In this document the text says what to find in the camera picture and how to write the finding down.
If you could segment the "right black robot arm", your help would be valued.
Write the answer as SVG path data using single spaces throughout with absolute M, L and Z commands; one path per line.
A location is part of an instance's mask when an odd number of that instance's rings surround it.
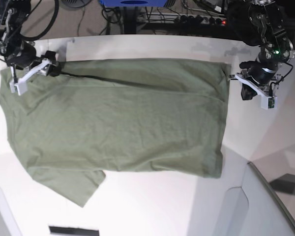
M 59 1 L 54 1 L 54 5 L 52 18 L 43 32 L 26 37 L 21 34 L 23 23 L 38 5 L 32 8 L 30 0 L 0 0 L 0 56 L 11 70 L 9 86 L 12 93 L 24 94 L 28 90 L 27 82 L 35 74 L 55 77 L 61 73 L 56 52 L 46 51 L 38 57 L 34 47 L 34 42 L 47 34 L 58 16 Z

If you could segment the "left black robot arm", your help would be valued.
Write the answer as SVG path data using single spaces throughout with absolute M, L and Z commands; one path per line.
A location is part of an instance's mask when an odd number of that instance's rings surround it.
M 274 0 L 235 0 L 228 4 L 227 24 L 248 46 L 258 46 L 255 60 L 241 62 L 241 71 L 233 78 L 242 83 L 241 98 L 261 97 L 263 109 L 277 106 L 276 91 L 285 75 L 278 74 L 282 65 L 293 69 L 290 61 L 295 56 L 288 33 L 294 22 L 285 23 L 282 10 Z

